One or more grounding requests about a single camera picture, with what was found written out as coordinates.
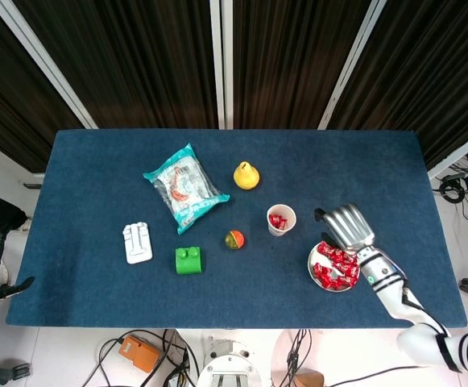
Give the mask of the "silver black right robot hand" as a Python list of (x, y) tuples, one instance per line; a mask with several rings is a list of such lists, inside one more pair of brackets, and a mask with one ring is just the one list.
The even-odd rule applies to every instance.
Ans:
[(314, 217), (325, 222), (340, 249), (348, 254), (355, 255), (374, 245), (375, 233), (354, 203), (331, 211), (316, 208)]

